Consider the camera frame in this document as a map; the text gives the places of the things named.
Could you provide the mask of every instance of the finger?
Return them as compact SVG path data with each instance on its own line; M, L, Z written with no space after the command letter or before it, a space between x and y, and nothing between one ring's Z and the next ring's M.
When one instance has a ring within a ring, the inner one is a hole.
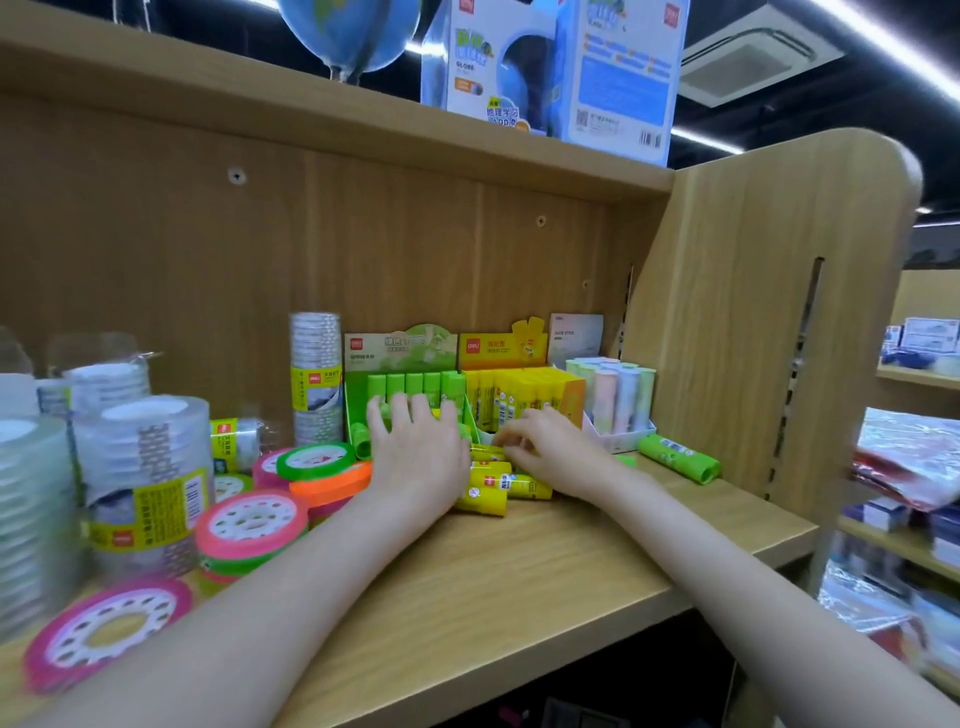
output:
M527 440L534 439L534 430L536 429L536 419L526 417L529 410L523 410L523 415L519 420L508 420L501 426L496 434L493 435L492 445L503 447L504 443L515 443L521 438Z
M402 392L390 398L390 419L393 420L394 429L403 429L410 424L410 407L407 405L407 396Z
M532 473L540 462L540 458L533 452L517 445L508 445L503 451L510 462L527 473Z
M387 426L383 424L383 416L380 414L379 395L367 402L367 429L370 431L371 445L376 449L387 436Z
M453 423L456 425L460 418L457 417L457 403L453 400L444 400L440 403L440 421L442 423Z
M414 395L410 398L410 414L415 423L427 422L433 417L430 411L430 402L426 400L426 395Z

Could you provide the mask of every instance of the deli logo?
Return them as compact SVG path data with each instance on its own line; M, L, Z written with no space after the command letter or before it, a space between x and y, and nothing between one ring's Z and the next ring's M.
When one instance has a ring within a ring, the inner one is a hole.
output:
M663 23L676 28L680 23L680 8L673 3L667 3L666 10L663 12Z
M119 548L123 548L125 546L133 546L133 532L132 531L114 531L113 545Z

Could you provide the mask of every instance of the ceiling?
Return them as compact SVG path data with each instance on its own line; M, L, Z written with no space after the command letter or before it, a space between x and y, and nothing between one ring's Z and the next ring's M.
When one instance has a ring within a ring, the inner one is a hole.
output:
M809 0L773 0L811 30L826 28L846 56L799 76L710 109L680 97L675 124L747 148L838 127L865 127L909 147L924 168L928 222L960 217L960 101L890 61L856 34L833 23ZM138 0L112 0L136 9ZM691 0L690 29L726 25L762 0ZM111 0L53 0L53 4L110 18ZM440 0L424 0L417 38ZM863 12L912 41L960 77L960 3L943 0L857 0ZM327 75L286 28L279 13L251 0L151 0L155 32ZM688 41L698 39L688 33ZM406 53L391 66L366 74L361 85L418 101L420 58ZM723 156L674 137L669 166L675 169Z

